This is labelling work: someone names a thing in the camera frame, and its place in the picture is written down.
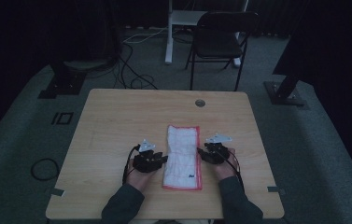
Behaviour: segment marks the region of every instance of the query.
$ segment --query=person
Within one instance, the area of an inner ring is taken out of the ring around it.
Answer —
[[[229,148],[228,159],[237,167],[234,149]],[[129,161],[129,175],[126,183],[113,195],[102,211],[102,223],[126,224],[138,213],[144,201],[144,189],[155,172],[140,173],[133,170],[133,160]],[[212,165],[216,174],[221,195],[222,213],[226,224],[258,224],[262,223],[263,213],[254,203],[250,202],[243,192],[233,168],[227,163]]]

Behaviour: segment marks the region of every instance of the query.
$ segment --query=chair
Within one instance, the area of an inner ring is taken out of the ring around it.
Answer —
[[[245,61],[247,40],[258,26],[260,17],[255,12],[206,12],[197,23],[193,32],[193,41],[190,48],[185,69],[192,63],[190,70],[190,90],[193,86],[195,63],[227,62],[226,69],[235,58],[241,58],[239,72],[234,90],[237,91],[240,76]],[[237,33],[243,34],[241,42]],[[203,59],[196,61],[196,55]]]

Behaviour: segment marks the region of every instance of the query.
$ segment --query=hand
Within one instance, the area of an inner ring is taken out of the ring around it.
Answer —
[[[237,162],[235,160],[234,155],[234,148],[228,148],[228,150],[230,151],[230,156],[228,161],[237,168]],[[221,181],[227,177],[230,176],[234,176],[236,175],[236,172],[233,170],[233,168],[230,166],[230,164],[228,164],[226,161],[223,162],[222,164],[216,164],[213,165],[213,169],[214,169],[214,173],[216,173],[217,179],[218,181]]]
[[[155,174],[156,174],[156,171],[150,172],[150,173],[141,173],[137,169],[134,169],[133,159],[131,159],[129,160],[129,170],[126,178],[126,183],[130,184],[135,189],[138,189],[140,192],[143,192],[149,180]]]

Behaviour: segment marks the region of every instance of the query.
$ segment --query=desk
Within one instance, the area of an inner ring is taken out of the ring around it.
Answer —
[[[195,105],[203,99],[204,107]],[[144,138],[167,153],[167,128],[200,126],[200,142],[221,133],[232,137],[246,195],[265,218],[284,215],[275,180],[260,139],[248,97],[242,92],[92,90],[57,180],[63,197],[52,195],[50,219],[101,218],[108,199],[121,185],[132,147]],[[202,162],[203,189],[162,188],[164,167],[144,192],[146,199],[136,219],[222,218],[219,189],[210,164]]]
[[[242,6],[243,11],[246,11],[248,0]],[[169,0],[169,15],[167,27],[167,46],[164,62],[171,64],[173,61],[173,25],[192,25],[195,26],[198,20],[205,14],[206,11],[187,11],[173,10],[173,0]],[[240,66],[240,59],[234,59],[233,63],[236,67]]]

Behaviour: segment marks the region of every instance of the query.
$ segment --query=white cloth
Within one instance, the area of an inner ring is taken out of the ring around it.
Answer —
[[[199,127],[168,128],[168,160],[164,170],[165,189],[202,189],[201,159],[197,153]]]

